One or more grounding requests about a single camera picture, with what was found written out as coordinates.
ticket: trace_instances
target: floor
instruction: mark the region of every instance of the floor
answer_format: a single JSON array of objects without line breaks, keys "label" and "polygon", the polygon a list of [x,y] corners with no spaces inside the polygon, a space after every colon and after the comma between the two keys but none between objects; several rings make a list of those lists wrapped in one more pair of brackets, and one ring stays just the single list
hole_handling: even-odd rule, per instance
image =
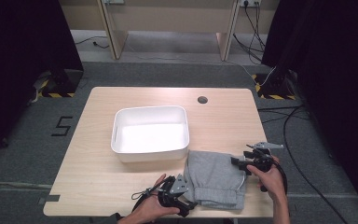
[{"label": "floor", "polygon": [[[112,66],[112,63],[122,63],[121,65],[126,68],[131,66],[128,63],[143,63],[146,65],[144,66],[145,68],[154,68],[153,66],[166,66],[167,69],[171,68],[172,70],[180,67],[183,63],[194,65],[236,64],[235,66],[243,68],[243,72],[249,76],[252,75],[252,69],[255,70],[255,67],[257,67],[257,69],[262,68],[267,71],[270,69],[264,65],[259,64],[259,61],[257,61],[255,58],[250,57],[249,54],[241,48],[240,44],[235,41],[235,39],[232,41],[228,60],[226,62],[222,62],[220,59],[220,53],[217,47],[215,34],[130,32],[121,58],[119,60],[113,60],[111,51],[109,48],[107,48],[108,44],[104,31],[71,32],[75,42],[77,43],[76,46],[81,61],[84,63],[98,62],[94,64],[86,64],[87,68],[89,69],[89,73],[92,73],[98,69],[103,70],[103,66],[106,66],[111,70],[112,67],[119,67]],[[253,39],[253,35],[238,34],[237,37],[243,45],[250,46],[252,43],[252,48],[260,49],[260,45]],[[261,39],[263,39],[265,43],[267,36],[261,35]],[[254,51],[254,53],[257,57],[262,57],[261,52]],[[235,66],[231,66],[229,68],[233,74],[236,73],[236,71],[233,70],[235,69]],[[95,80],[93,80],[91,77],[85,78],[84,83],[80,85],[80,88],[86,89],[88,87],[87,85],[91,85],[93,81]],[[67,114],[71,114],[75,113],[73,109],[74,106],[77,106],[75,105],[75,100],[76,99],[73,99],[72,101],[68,99],[61,99],[54,101],[54,104],[62,105],[62,112],[60,113],[65,112]],[[290,103],[286,103],[284,101],[272,100],[266,102],[260,99],[255,100],[257,102],[257,106],[260,107],[290,105]],[[28,116],[24,116],[23,122],[20,123],[22,129],[19,130],[25,130],[27,133],[34,131],[33,128],[37,125],[35,125],[33,120],[33,113],[36,113],[38,116],[40,116],[38,122],[43,124],[43,126],[47,127],[46,129],[48,129],[51,123],[56,122],[56,117],[52,117],[51,114],[57,113],[54,109],[55,107],[51,106],[50,104],[50,100],[40,100],[38,105],[34,106],[33,110],[30,109],[27,112]],[[78,113],[76,112],[77,114],[74,114],[74,118],[79,117],[80,112],[81,111],[78,111]],[[281,142],[283,120],[282,118],[275,119],[273,116],[280,117],[282,114],[272,112],[266,111],[264,113],[260,113],[260,118],[261,120],[264,120],[263,125],[266,125],[265,132],[268,140],[271,139],[272,141]],[[303,150],[301,153],[297,153],[298,163],[302,164],[302,168],[307,171],[306,173],[308,174],[308,178],[311,180],[311,182],[314,183],[318,189],[322,190],[324,196],[339,209],[345,218],[350,220],[350,223],[358,223],[358,196],[355,192],[353,192],[350,181],[345,176],[344,172],[339,168],[339,166],[334,164],[334,162],[330,160],[328,156],[326,156],[326,151],[323,149],[319,136],[316,131],[313,130],[310,122],[306,119],[298,117],[296,117],[296,120],[292,122],[293,123],[289,123],[288,125],[288,129],[291,130],[288,136],[289,141],[292,142],[292,144],[296,142],[296,144],[293,144],[293,149]],[[42,130],[40,132],[49,133],[50,130]],[[16,144],[12,144],[12,146],[20,152],[18,154],[26,155],[23,153],[24,148],[32,148],[33,146],[28,143],[29,139],[27,135],[21,136],[22,138],[17,139],[17,142],[19,142],[17,147]],[[24,177],[21,179],[28,179],[27,182],[29,183],[39,183],[37,180],[41,178],[53,180],[55,175],[52,175],[49,172],[44,172],[43,165],[46,166],[47,164],[53,163],[52,161],[60,160],[65,153],[65,148],[63,150],[59,150],[59,146],[62,144],[69,144],[70,139],[67,138],[51,141],[50,137],[48,136],[46,139],[43,138],[43,141],[41,142],[42,144],[45,144],[46,148],[49,148],[50,150],[57,150],[57,155],[55,157],[48,157],[47,159],[43,159],[43,156],[47,153],[43,151],[40,152],[41,156],[38,158],[25,158],[26,162],[16,162],[13,161],[11,157],[9,157],[10,159],[2,159],[0,160],[2,163],[0,163],[0,166],[4,166],[3,164],[6,163],[13,163],[15,167],[12,169],[14,171],[8,170],[8,168],[0,171],[0,181],[15,181],[16,178],[14,177],[13,180],[11,180],[12,178],[10,174],[11,172],[17,173],[17,170],[19,169],[27,170],[29,172],[21,173],[21,176]],[[310,152],[310,150],[306,150],[307,147],[312,147],[319,150]],[[10,153],[14,152],[9,150],[1,150],[0,156],[2,156],[2,158],[7,158],[6,154],[10,155]],[[289,157],[285,152],[280,152],[280,154],[277,156],[289,160]],[[30,170],[29,167],[36,167],[37,169],[35,168],[35,170]],[[319,195],[309,186],[308,183],[304,181],[303,177],[300,176],[293,164],[287,164],[286,169],[286,173],[288,176],[290,176],[289,185],[291,188],[289,190],[290,193],[288,194],[288,197],[291,202],[289,208],[291,211],[291,219],[293,223],[341,223],[331,208],[325,202],[323,202]],[[88,220],[84,217],[80,217],[79,219],[44,217],[41,212],[43,202],[40,202],[40,199],[46,197],[50,187],[51,186],[46,186],[43,191],[36,189],[21,189],[21,186],[20,189],[16,188],[0,190],[0,223],[11,223],[11,221],[13,221],[13,223],[32,223],[27,220],[34,221],[36,219],[39,220],[37,223],[91,223],[91,220]],[[166,223],[177,223],[174,219],[166,221]],[[180,223],[221,223],[219,221],[220,220],[210,219],[184,219],[181,220]],[[270,221],[271,220],[269,218],[240,219],[240,223],[242,224],[270,223]]]},{"label": "floor", "polygon": [[[113,60],[105,31],[71,32],[82,62],[260,65],[257,59],[249,57],[234,38],[228,60],[222,62],[215,34],[130,32],[120,59]],[[245,46],[261,50],[253,35],[238,34],[237,38]],[[267,35],[260,35],[260,38],[265,43]],[[262,57],[261,52],[254,53],[258,58]]]}]

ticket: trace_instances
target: wall socket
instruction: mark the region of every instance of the wall socket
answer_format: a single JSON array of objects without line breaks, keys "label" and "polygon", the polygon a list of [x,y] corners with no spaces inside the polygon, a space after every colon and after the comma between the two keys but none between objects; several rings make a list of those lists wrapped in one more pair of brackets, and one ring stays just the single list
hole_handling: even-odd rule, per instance
[{"label": "wall socket", "polygon": [[261,5],[261,0],[241,0],[241,7],[245,7],[245,1],[248,1],[248,7],[257,7],[257,3],[259,6]]}]

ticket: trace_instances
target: table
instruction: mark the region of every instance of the table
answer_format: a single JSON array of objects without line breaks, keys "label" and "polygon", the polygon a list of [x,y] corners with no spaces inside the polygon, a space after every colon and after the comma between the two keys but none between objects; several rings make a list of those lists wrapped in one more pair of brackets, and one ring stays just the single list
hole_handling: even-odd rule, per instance
[{"label": "table", "polygon": [[216,33],[222,61],[228,57],[238,0],[125,0],[98,2],[109,44],[119,59],[128,31]]},{"label": "table", "polygon": [[[208,102],[201,104],[200,96]],[[214,88],[94,88],[77,124],[62,166],[46,202],[47,216],[126,216],[135,192],[152,187],[161,174],[182,174],[179,161],[122,163],[111,149],[118,110],[136,106],[180,105],[187,113],[190,150],[242,155],[246,144],[266,141],[254,97],[246,89]],[[213,210],[197,206],[188,217],[272,217],[272,200],[248,176],[243,210]]]}]

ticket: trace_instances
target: folded clothing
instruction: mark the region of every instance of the folded clothing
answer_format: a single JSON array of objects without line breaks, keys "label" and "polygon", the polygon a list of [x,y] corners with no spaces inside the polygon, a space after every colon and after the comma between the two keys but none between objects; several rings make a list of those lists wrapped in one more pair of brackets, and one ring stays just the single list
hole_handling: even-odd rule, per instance
[{"label": "folded clothing", "polygon": [[191,202],[219,209],[243,209],[246,174],[231,164],[231,155],[190,150],[184,176],[189,186],[184,196]]}]

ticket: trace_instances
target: person's right hand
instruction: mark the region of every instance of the person's right hand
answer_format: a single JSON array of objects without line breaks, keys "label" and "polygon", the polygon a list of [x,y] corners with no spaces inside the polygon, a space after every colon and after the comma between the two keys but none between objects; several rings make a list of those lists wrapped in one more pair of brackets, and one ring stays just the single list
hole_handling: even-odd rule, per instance
[{"label": "person's right hand", "polygon": [[[278,158],[273,157],[273,159],[276,162],[279,162]],[[252,172],[252,174],[258,176],[258,187],[266,187],[269,197],[271,197],[272,200],[277,199],[279,196],[285,195],[282,175],[275,165],[272,165],[271,169],[269,169],[269,171],[266,173],[260,171],[253,165],[247,165],[246,168]]]},{"label": "person's right hand", "polygon": [[[165,174],[162,175],[155,183],[155,186],[165,179]],[[177,207],[163,207],[158,201],[157,192],[154,191],[152,195],[146,198],[131,214],[123,217],[118,224],[139,224],[146,222],[154,222],[159,217],[165,215],[174,215],[180,212]]]}]

